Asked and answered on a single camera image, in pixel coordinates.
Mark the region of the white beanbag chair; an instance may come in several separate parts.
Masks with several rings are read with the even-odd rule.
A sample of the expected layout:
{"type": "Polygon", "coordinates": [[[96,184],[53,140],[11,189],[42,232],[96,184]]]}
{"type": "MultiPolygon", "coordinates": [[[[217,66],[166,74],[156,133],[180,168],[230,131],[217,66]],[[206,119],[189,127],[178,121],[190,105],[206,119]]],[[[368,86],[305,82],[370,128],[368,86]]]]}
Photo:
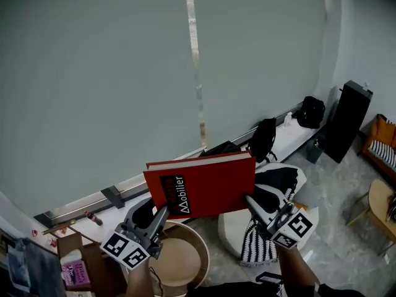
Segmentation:
{"type": "MultiPolygon", "coordinates": [[[[243,238],[251,218],[252,215],[248,209],[223,213],[218,218],[218,235],[220,237],[220,240],[227,248],[227,250],[230,253],[232,253],[232,255],[234,255],[236,258],[238,258],[240,262],[241,262],[241,250],[242,250],[243,238]]],[[[278,258],[275,261],[266,262],[264,264],[276,262],[277,260],[278,258]]],[[[257,265],[246,265],[244,263],[242,264],[245,266],[257,266],[257,265]]]]}

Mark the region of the pink magazine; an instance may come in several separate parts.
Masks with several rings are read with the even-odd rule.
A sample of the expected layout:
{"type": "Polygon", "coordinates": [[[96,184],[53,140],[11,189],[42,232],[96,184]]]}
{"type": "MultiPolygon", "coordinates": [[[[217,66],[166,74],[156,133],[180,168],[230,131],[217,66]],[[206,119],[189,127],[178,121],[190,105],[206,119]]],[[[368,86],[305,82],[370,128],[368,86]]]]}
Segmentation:
{"type": "Polygon", "coordinates": [[[61,266],[61,277],[67,291],[90,291],[91,281],[83,260],[61,266]]]}

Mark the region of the blue grey marbled box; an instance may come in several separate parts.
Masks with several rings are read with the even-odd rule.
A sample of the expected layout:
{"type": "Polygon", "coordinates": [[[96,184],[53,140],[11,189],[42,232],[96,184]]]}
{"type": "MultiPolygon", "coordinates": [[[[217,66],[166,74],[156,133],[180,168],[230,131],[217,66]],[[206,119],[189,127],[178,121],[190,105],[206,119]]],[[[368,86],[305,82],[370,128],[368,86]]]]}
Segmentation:
{"type": "Polygon", "coordinates": [[[58,257],[27,238],[7,246],[7,268],[16,289],[37,297],[66,297],[58,257]]]}

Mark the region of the black white backpack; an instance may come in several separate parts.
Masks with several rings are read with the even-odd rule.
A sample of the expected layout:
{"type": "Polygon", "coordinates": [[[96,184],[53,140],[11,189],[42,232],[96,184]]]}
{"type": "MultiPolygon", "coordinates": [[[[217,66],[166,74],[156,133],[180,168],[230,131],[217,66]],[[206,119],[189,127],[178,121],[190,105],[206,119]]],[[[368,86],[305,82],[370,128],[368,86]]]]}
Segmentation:
{"type": "Polygon", "coordinates": [[[387,222],[391,220],[396,222],[396,192],[389,197],[388,209],[385,220],[387,222]]]}

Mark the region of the black crumpled bag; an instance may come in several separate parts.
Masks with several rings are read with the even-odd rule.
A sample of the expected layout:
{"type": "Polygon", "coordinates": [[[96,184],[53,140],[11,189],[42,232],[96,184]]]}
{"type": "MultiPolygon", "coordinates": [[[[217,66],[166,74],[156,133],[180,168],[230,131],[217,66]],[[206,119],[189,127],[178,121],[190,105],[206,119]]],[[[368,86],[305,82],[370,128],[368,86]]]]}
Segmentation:
{"type": "Polygon", "coordinates": [[[221,155],[221,154],[227,154],[227,153],[234,153],[234,152],[240,152],[241,148],[238,147],[236,144],[232,143],[231,141],[226,141],[216,147],[213,147],[209,150],[203,150],[199,157],[209,157],[209,156],[214,156],[214,155],[221,155]]]}

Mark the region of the red book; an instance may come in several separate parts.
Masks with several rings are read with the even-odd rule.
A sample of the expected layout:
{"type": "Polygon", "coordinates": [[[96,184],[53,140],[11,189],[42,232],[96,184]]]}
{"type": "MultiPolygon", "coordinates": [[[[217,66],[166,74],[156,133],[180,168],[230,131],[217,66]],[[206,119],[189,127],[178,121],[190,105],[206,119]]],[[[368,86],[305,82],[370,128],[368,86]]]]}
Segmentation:
{"type": "Polygon", "coordinates": [[[170,219],[211,217],[247,208],[256,159],[250,152],[146,164],[145,181],[157,209],[170,219]]]}

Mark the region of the cream pouch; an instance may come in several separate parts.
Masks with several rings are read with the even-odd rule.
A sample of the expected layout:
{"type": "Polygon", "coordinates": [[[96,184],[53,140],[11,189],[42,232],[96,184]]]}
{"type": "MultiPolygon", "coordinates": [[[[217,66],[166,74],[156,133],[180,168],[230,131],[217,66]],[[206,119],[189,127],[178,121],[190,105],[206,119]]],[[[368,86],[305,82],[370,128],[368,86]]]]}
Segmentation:
{"type": "Polygon", "coordinates": [[[82,260],[82,251],[80,249],[75,249],[60,258],[60,264],[66,265],[75,261],[82,260]]]}

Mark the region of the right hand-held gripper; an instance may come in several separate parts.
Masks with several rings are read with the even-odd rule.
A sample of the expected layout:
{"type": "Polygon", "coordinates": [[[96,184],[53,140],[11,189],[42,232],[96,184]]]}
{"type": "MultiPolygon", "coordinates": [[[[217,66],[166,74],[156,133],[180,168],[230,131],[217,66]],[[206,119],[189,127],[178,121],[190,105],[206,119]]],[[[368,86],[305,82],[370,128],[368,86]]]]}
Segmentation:
{"type": "Polygon", "coordinates": [[[286,199],[271,186],[255,186],[255,198],[245,196],[247,207],[262,227],[262,238],[285,249],[297,246],[313,230],[313,222],[303,207],[286,199]]]}

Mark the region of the black white patterned blanket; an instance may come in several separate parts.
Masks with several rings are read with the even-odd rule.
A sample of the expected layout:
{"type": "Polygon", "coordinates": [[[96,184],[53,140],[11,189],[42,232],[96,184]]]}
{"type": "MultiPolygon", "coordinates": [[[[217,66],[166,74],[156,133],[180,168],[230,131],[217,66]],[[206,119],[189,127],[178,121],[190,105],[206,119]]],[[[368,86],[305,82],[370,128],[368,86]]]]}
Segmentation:
{"type": "MultiPolygon", "coordinates": [[[[300,168],[283,163],[272,163],[262,168],[255,177],[256,184],[279,190],[288,201],[293,200],[306,181],[306,176],[300,168]]],[[[241,262],[246,265],[261,265],[278,258],[275,244],[259,236],[258,226],[259,221],[252,217],[244,234],[241,262]]]]}

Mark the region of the tall black cabinet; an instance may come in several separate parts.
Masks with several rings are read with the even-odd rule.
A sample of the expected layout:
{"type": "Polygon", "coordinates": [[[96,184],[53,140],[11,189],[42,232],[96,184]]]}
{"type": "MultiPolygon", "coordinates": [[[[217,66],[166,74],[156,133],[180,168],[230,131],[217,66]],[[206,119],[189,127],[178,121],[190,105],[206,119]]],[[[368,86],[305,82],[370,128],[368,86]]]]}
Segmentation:
{"type": "Polygon", "coordinates": [[[344,84],[328,127],[324,152],[341,163],[351,147],[368,111],[373,92],[350,80],[344,84]]]}

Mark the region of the grey cushion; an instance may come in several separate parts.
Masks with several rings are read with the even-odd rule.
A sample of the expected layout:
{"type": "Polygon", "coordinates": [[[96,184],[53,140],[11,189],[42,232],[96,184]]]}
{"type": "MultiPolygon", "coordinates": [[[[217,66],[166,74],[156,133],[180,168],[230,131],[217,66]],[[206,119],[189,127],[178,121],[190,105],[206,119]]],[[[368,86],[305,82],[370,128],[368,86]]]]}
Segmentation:
{"type": "Polygon", "coordinates": [[[309,208],[317,207],[320,201],[320,194],[317,187],[315,187],[312,182],[307,181],[295,194],[293,200],[309,208]]]}

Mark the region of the cola bottle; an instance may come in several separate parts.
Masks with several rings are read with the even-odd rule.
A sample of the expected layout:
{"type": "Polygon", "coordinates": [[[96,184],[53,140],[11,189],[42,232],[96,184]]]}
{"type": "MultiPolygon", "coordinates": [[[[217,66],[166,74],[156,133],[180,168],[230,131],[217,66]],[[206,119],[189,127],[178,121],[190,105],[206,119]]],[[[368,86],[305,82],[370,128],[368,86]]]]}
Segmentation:
{"type": "Polygon", "coordinates": [[[85,210],[84,214],[91,222],[94,222],[96,225],[98,226],[103,225],[103,221],[99,219],[94,213],[85,210]]]}

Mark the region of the oval wooden coffee table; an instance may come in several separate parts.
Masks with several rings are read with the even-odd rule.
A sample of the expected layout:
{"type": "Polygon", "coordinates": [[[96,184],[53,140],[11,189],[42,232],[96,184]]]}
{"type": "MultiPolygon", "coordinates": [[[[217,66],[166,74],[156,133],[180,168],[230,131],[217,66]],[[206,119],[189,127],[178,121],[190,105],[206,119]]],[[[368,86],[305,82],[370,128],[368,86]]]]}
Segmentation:
{"type": "Polygon", "coordinates": [[[369,190],[363,194],[361,197],[357,198],[356,201],[351,206],[351,215],[346,222],[346,226],[351,226],[357,222],[360,218],[368,216],[369,219],[374,223],[375,226],[380,229],[390,244],[381,252],[379,256],[384,256],[387,251],[396,245],[396,222],[387,222],[386,213],[388,209],[389,197],[394,193],[388,185],[379,180],[375,179],[372,181],[369,190]],[[366,201],[367,205],[365,208],[353,216],[354,207],[356,207],[360,202],[366,201]]]}

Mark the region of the grey roller blind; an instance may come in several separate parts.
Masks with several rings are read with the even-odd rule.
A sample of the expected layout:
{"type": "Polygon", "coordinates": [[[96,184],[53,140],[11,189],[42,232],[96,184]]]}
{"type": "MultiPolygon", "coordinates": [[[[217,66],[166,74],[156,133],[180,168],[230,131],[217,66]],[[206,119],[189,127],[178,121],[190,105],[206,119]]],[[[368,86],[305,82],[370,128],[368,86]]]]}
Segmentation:
{"type": "Polygon", "coordinates": [[[325,0],[194,0],[194,7],[209,147],[314,91],[325,0]]]}
{"type": "Polygon", "coordinates": [[[0,191],[27,215],[200,146],[186,0],[0,0],[0,191]]]}

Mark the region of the dark window frame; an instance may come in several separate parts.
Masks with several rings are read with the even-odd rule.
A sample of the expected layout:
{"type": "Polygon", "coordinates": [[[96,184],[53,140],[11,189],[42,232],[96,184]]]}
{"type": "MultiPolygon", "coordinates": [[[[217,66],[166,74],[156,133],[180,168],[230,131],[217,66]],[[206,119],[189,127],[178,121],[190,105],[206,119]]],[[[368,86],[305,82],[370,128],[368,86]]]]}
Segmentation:
{"type": "MultiPolygon", "coordinates": [[[[276,138],[272,148],[273,153],[277,156],[276,161],[285,160],[315,133],[315,131],[301,127],[294,118],[288,127],[284,127],[285,116],[286,113],[283,113],[276,118],[276,138]]],[[[58,209],[35,215],[33,218],[43,226],[50,228],[69,220],[83,218],[85,210],[98,213],[112,207],[122,209],[127,201],[146,193],[147,185],[144,176],[140,174],[58,209]]]]}

